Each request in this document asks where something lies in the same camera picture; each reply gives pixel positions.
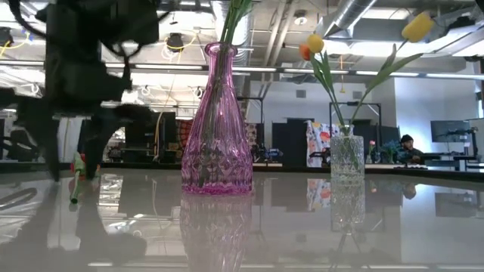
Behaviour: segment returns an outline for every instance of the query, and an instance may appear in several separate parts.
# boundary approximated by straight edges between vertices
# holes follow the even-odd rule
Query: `pink glass vase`
[[[252,156],[232,82],[237,49],[212,43],[209,80],[181,161],[183,191],[210,195],[252,190]]]

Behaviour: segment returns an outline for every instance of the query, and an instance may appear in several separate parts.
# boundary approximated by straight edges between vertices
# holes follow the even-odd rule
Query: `orange tulip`
[[[300,44],[299,45],[299,54],[303,58],[303,60],[310,60],[311,57],[309,55],[309,46],[307,44]]]

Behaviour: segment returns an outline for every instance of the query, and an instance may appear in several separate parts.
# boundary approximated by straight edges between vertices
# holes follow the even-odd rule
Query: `vase neck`
[[[232,65],[237,49],[217,42],[207,45],[205,52],[209,55],[209,82],[220,80],[233,85]]]
[[[340,125],[341,136],[353,136],[354,125]]]

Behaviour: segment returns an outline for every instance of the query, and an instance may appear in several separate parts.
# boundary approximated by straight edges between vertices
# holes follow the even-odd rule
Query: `yellow tulip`
[[[324,42],[319,35],[316,35],[316,34],[310,35],[308,37],[307,44],[309,46],[309,50],[311,50],[313,54],[317,54],[323,51]]]
[[[422,12],[402,30],[402,36],[409,42],[419,42],[430,32],[433,24],[429,14]]]

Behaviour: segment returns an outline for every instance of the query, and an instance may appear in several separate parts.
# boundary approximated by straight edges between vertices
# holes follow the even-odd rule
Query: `glossy table surface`
[[[484,270],[484,186],[255,173],[252,195],[193,196],[179,171],[102,172],[78,206],[68,173],[0,175],[0,271]]]

